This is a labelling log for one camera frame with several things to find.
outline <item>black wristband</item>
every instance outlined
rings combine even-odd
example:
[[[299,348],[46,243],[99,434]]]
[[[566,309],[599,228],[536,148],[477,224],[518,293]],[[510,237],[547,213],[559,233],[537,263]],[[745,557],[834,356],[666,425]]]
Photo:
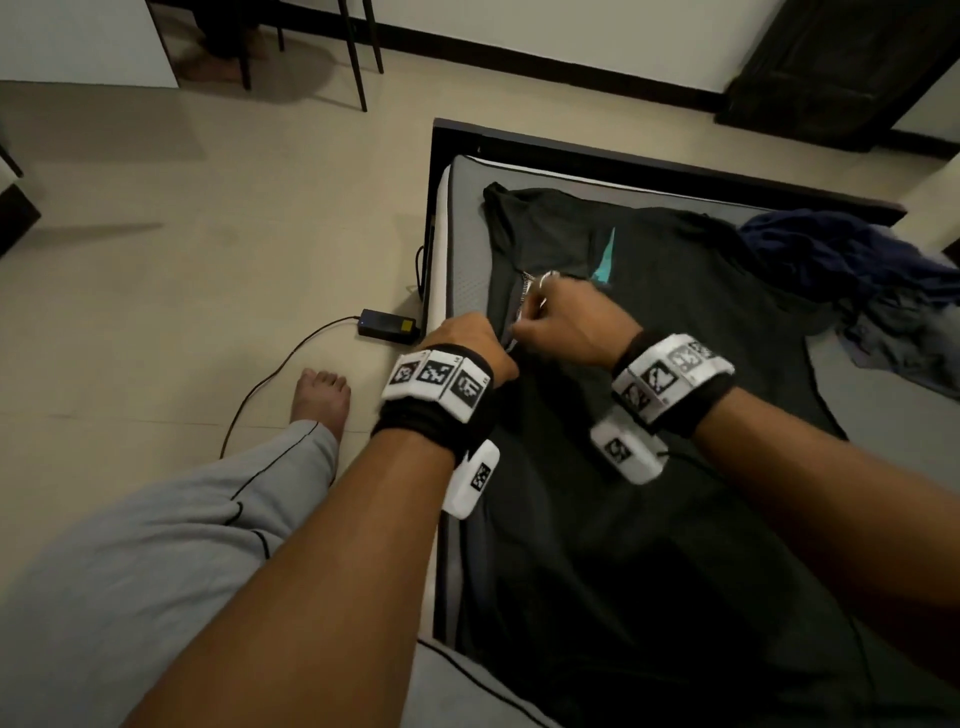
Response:
[[[380,419],[373,428],[371,437],[382,429],[409,429],[440,447],[449,449],[459,464],[483,445],[496,425],[499,409],[498,397],[492,387],[493,369],[480,354],[466,347],[438,344],[431,349],[468,358],[491,378],[491,385],[477,402],[469,422],[460,422],[437,402],[404,397],[401,400],[383,402]]]
[[[614,364],[613,369],[611,369],[613,378],[616,379],[620,376],[620,373],[629,367],[642,353],[646,352],[650,347],[656,346],[669,335],[670,334],[663,333],[656,328],[645,328],[642,330],[634,337],[634,340],[630,342],[627,350],[623,352],[623,355],[616,360],[616,364]]]
[[[657,417],[654,426],[689,439],[713,405],[723,399],[733,386],[733,375],[715,376]]]

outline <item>bed frame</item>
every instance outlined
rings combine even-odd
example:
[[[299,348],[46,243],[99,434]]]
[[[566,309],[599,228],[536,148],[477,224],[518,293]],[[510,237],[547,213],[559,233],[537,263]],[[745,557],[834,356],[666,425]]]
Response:
[[[432,293],[430,270],[437,190],[444,170],[458,155],[736,205],[848,212],[875,225],[892,226],[906,214],[903,206],[881,200],[717,172],[660,159],[636,157],[526,134],[501,132],[448,119],[435,119],[430,146],[430,177],[420,276],[423,281],[424,327]],[[446,562],[451,555],[451,539],[458,538],[460,529],[457,525],[452,525],[451,520],[446,513],[441,514],[438,526],[437,597],[434,604],[433,632],[437,640],[453,646],[456,636],[447,633],[451,629],[448,625],[454,622],[448,619],[448,605],[444,595],[447,594]],[[453,549],[453,553],[459,552],[458,547]]]

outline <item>bed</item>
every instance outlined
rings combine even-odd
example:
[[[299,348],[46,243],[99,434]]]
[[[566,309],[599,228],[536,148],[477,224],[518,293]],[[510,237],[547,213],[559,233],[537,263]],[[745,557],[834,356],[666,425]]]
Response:
[[[734,225],[765,211],[801,207],[846,211],[884,227],[905,214],[892,203],[438,119],[422,262],[426,331],[447,317],[487,310],[492,264],[481,204],[492,182],[507,189],[549,187],[620,206],[690,210]],[[857,369],[832,332],[807,344],[817,389],[853,442],[945,485],[956,484],[960,458],[948,441],[951,432],[960,431],[956,402],[892,374]],[[468,558],[463,541],[461,524],[444,514],[424,601],[433,636],[453,647]]]

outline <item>power adapter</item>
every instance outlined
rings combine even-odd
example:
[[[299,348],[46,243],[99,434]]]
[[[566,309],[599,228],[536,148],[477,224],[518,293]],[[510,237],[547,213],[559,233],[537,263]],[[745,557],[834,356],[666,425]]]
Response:
[[[357,332],[361,336],[370,336],[371,339],[382,339],[394,344],[412,346],[420,339],[420,329],[417,320],[406,316],[397,316],[395,313],[384,313],[364,308],[357,322]]]

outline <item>floor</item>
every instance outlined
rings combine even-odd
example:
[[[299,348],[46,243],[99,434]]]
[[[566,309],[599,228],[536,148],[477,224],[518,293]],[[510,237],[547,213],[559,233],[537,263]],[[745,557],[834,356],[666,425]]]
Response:
[[[182,21],[163,18],[172,45]],[[344,44],[296,34],[254,64],[251,95],[0,84],[0,130],[43,212],[0,259],[0,589],[69,523],[215,458],[244,394],[310,330],[417,310],[434,117],[888,200],[940,166],[390,51],[378,76],[361,58],[367,114]],[[284,427],[310,365],[353,388],[343,467],[395,355],[349,325],[322,334],[229,450]]]

